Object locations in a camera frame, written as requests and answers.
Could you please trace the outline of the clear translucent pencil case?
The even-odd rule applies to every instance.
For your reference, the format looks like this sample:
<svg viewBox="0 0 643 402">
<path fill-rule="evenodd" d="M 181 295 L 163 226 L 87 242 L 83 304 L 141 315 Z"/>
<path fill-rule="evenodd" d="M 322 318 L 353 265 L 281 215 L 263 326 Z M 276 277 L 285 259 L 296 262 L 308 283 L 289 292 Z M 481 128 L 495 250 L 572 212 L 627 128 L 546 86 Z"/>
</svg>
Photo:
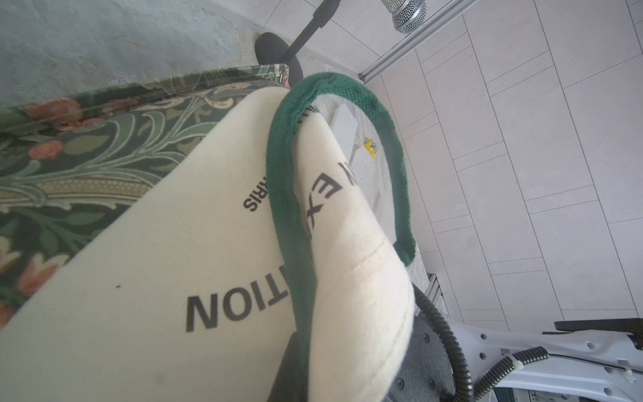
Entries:
<svg viewBox="0 0 643 402">
<path fill-rule="evenodd" d="M 330 127 L 344 157 L 349 161 L 358 132 L 358 121 L 345 104 L 335 110 Z"/>
</svg>

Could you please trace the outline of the cream canvas tote bag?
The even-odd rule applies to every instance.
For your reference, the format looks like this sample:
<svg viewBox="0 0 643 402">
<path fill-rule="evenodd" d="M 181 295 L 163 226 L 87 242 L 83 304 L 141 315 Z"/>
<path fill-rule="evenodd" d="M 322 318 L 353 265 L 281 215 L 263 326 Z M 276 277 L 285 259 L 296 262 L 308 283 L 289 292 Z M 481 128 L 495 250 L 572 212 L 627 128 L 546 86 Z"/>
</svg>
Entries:
<svg viewBox="0 0 643 402">
<path fill-rule="evenodd" d="M 356 80 L 287 79 L 211 71 L 2 112 L 2 400 L 267 401 L 293 333 L 304 401 L 384 400 L 415 316 L 404 152 Z M 350 168 L 368 139 L 383 224 Z"/>
</svg>

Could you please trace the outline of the ribbed clear pencil case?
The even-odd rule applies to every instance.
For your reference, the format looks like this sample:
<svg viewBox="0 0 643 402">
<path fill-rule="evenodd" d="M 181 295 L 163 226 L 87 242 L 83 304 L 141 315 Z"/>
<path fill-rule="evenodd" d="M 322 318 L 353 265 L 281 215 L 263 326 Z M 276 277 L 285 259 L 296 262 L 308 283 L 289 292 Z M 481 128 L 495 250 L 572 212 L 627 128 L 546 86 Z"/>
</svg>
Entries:
<svg viewBox="0 0 643 402">
<path fill-rule="evenodd" d="M 350 168 L 365 199 L 380 224 L 393 216 L 393 200 L 388 191 L 378 163 L 366 148 L 360 147 L 352 159 Z"/>
</svg>

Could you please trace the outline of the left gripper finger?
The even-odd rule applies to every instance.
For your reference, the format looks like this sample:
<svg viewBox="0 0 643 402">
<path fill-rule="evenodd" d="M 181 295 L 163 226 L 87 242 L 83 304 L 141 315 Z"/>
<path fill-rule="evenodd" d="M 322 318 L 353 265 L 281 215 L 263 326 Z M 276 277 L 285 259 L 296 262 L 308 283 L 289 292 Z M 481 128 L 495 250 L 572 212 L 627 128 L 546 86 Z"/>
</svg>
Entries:
<svg viewBox="0 0 643 402">
<path fill-rule="evenodd" d="M 298 333 L 293 333 L 286 346 L 268 402 L 301 402 L 304 385 L 301 371 L 301 347 Z"/>
</svg>

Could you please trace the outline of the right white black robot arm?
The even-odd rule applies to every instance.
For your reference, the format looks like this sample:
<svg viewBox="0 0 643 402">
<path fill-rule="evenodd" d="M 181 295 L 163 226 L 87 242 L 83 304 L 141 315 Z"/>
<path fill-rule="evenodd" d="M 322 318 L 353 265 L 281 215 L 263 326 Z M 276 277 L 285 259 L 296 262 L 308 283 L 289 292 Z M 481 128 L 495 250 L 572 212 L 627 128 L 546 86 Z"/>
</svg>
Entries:
<svg viewBox="0 0 643 402">
<path fill-rule="evenodd" d="M 642 399 L 639 318 L 562 321 L 548 333 L 507 333 L 446 319 L 415 290 L 410 345 L 387 401 L 481 401 L 496 388 L 585 401 Z"/>
</svg>

